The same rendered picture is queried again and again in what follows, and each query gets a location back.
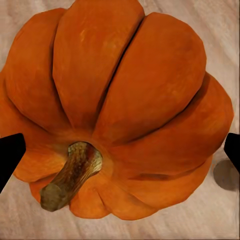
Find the pumpkin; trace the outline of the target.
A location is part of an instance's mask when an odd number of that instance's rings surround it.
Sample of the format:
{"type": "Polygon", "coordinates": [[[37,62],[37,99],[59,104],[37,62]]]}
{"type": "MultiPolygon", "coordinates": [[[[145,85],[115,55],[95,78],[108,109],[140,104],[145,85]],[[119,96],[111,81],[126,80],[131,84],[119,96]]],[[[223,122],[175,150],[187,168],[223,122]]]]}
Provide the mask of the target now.
{"type": "Polygon", "coordinates": [[[138,0],[75,0],[34,14],[0,71],[0,138],[47,211],[136,221],[185,202],[234,119],[203,40],[138,0]]]}

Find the pillar candle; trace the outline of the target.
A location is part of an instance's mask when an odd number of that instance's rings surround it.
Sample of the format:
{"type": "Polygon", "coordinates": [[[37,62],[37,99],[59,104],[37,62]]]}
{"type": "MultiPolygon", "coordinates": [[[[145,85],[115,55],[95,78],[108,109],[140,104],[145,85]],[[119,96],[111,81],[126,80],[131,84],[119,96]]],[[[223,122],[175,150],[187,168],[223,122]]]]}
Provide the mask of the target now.
{"type": "Polygon", "coordinates": [[[214,167],[213,177],[222,189],[240,193],[240,173],[230,159],[220,161],[214,167]]]}

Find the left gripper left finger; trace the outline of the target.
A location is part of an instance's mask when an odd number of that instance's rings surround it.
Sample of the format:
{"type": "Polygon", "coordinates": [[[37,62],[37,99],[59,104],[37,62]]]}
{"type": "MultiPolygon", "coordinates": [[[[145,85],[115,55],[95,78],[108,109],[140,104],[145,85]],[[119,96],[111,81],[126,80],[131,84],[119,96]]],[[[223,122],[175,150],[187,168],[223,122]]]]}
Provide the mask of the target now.
{"type": "Polygon", "coordinates": [[[0,138],[0,193],[25,153],[26,145],[21,133],[0,138]]]}

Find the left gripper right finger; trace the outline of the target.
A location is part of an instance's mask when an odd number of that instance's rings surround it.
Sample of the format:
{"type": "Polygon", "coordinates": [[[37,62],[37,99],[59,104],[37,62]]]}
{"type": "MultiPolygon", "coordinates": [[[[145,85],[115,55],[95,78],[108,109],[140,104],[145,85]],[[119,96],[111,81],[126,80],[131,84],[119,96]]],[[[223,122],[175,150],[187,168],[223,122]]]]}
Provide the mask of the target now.
{"type": "Polygon", "coordinates": [[[240,135],[228,133],[225,138],[224,151],[240,173],[240,135]]]}

